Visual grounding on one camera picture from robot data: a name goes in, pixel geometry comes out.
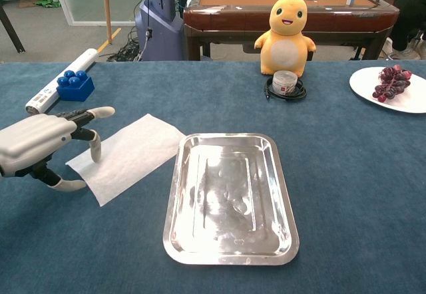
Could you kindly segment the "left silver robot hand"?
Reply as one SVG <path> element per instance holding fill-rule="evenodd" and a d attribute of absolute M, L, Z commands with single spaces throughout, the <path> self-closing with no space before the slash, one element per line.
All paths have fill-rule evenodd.
<path fill-rule="evenodd" d="M 101 138 L 96 130 L 84 128 L 90 121 L 108 118 L 115 113 L 111 106 L 75 110 L 56 115 L 36 114 L 1 130 L 1 177 L 27 174 L 48 187 L 73 192 L 86 186 L 82 180 L 65 180 L 47 167 L 52 155 L 71 140 L 89 143 L 91 158 L 101 159 Z"/>

